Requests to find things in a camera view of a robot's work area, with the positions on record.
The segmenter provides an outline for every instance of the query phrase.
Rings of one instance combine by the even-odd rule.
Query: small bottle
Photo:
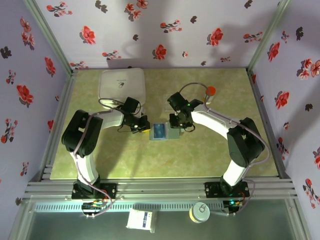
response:
[[[216,88],[213,87],[213,86],[208,86],[208,89],[205,90],[205,95],[204,95],[204,98],[203,98],[203,102],[205,102],[205,99],[207,98],[207,96],[209,96],[209,99],[207,100],[206,104],[211,104],[212,100],[215,97],[215,94],[216,94]]]

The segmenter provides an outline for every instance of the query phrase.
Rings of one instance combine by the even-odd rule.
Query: orange cap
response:
[[[216,94],[216,88],[213,86],[208,86],[208,89],[210,92],[208,92],[208,90],[205,90],[205,94],[208,96],[213,96]]]

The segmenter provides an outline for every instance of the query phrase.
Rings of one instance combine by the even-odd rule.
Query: green tabletop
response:
[[[74,113],[105,110],[98,103],[98,84],[104,70],[80,70],[74,84],[63,131]],[[168,95],[190,82],[214,86],[216,94],[211,108],[236,119],[254,120],[267,139],[249,79],[244,68],[144,69],[146,101],[144,107],[150,123],[169,121]],[[192,85],[182,95],[189,101],[202,100],[204,88]],[[94,150],[97,171],[105,178],[220,177],[230,156],[225,138],[202,125],[194,132],[184,132],[179,139],[151,141],[149,133],[117,132],[118,127],[101,131]],[[257,161],[267,155],[266,151]],[[278,175],[273,158],[252,167],[249,176]],[[53,164],[51,179],[76,179],[72,157],[61,143]]]

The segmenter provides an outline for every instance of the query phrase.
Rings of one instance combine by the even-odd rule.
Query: floral wallpaper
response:
[[[55,6],[57,13],[62,8]],[[5,218],[0,239],[5,240],[28,182],[39,173],[67,73],[22,1],[6,1],[0,20],[0,212]]]
[[[279,3],[35,1],[72,69],[247,67]]]
[[[312,239],[320,239],[320,10],[309,7],[317,3],[292,1],[252,77]]]

